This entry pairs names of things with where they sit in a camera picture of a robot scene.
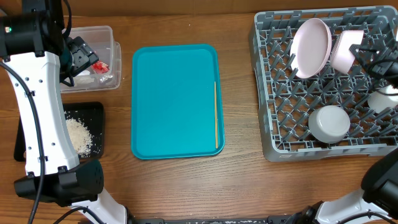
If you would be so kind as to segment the white napkin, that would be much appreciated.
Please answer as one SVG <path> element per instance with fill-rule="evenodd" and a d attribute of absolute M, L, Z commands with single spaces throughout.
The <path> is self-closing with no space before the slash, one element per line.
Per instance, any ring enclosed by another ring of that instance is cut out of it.
<path fill-rule="evenodd" d="M 74 78 L 74 82 L 75 85 L 86 85 L 89 83 L 93 83 L 94 82 L 94 78 L 91 77 L 91 72 L 88 70 L 84 70 L 81 73 L 79 73 L 75 78 Z"/>

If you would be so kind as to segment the red snack wrapper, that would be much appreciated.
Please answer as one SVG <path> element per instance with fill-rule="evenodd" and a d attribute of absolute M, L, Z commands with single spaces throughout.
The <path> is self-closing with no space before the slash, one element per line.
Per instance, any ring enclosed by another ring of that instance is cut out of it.
<path fill-rule="evenodd" d="M 91 69 L 96 73 L 96 74 L 104 74 L 109 72 L 109 66 L 102 62 L 102 61 L 97 61 L 91 66 Z"/>

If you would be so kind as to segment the white round bowl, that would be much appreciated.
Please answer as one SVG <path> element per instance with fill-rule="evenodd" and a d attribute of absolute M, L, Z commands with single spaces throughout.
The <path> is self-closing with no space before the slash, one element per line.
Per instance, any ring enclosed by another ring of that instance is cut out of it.
<path fill-rule="evenodd" d="M 331 67 L 340 73 L 348 74 L 355 57 L 349 48 L 362 43 L 363 30 L 345 30 L 337 38 L 330 57 Z"/>

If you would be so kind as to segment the white paper cup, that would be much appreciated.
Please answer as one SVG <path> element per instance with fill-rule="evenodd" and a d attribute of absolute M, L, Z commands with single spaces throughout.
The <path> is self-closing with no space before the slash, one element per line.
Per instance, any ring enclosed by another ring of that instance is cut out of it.
<path fill-rule="evenodd" d="M 386 108 L 394 108 L 397 106 L 397 89 L 392 85 L 386 86 L 379 90 L 374 91 L 368 98 L 368 106 L 375 113 L 380 113 Z"/>

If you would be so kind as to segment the white round plate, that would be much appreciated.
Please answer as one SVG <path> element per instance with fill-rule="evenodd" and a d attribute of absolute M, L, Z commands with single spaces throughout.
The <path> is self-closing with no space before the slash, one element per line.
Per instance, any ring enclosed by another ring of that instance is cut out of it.
<path fill-rule="evenodd" d="M 318 18 L 305 21 L 295 33 L 290 48 L 290 64 L 298 78 L 315 76 L 326 65 L 331 52 L 331 32 Z"/>

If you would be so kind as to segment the grey green bowl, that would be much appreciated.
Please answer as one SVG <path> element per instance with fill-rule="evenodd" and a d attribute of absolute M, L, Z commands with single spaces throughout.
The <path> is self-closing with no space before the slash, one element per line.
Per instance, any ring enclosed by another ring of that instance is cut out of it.
<path fill-rule="evenodd" d="M 333 144 L 348 133 L 351 121 L 345 110 L 338 106 L 324 106 L 315 110 L 308 119 L 311 134 L 319 141 Z"/>

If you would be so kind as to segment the white rice pile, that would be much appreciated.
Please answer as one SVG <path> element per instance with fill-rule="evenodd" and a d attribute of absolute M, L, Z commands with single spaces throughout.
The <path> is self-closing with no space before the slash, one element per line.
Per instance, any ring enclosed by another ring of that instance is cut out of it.
<path fill-rule="evenodd" d="M 88 128 L 82 122 L 73 118 L 67 119 L 66 125 L 76 153 L 79 156 L 89 156 L 93 141 Z"/>

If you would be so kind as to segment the wooden chopstick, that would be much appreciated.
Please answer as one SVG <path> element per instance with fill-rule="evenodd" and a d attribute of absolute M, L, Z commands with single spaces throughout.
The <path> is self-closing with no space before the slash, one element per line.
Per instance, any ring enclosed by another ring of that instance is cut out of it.
<path fill-rule="evenodd" d="M 218 149 L 218 105 L 217 105 L 217 90 L 216 82 L 214 82 L 214 107 L 215 107 L 215 148 Z"/>

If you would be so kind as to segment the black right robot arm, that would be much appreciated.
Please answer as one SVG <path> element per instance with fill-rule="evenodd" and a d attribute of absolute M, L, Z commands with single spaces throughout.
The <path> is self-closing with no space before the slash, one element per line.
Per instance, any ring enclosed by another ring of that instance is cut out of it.
<path fill-rule="evenodd" d="M 353 44 L 349 51 L 366 73 L 379 83 L 397 87 L 397 47 Z M 397 149 L 377 161 L 364 175 L 361 188 L 331 202 L 319 201 L 286 219 L 286 223 L 397 222 Z"/>

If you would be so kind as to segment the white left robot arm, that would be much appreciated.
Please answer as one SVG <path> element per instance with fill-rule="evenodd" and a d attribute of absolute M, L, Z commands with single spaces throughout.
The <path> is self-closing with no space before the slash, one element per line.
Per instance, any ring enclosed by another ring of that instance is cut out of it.
<path fill-rule="evenodd" d="M 1 18 L 1 66 L 14 86 L 26 152 L 26 175 L 14 188 L 35 205 L 56 203 L 93 223 L 134 223 L 106 191 L 100 162 L 80 162 L 69 137 L 59 86 L 73 86 L 98 60 L 71 29 L 67 1 L 24 1 L 21 14 Z"/>

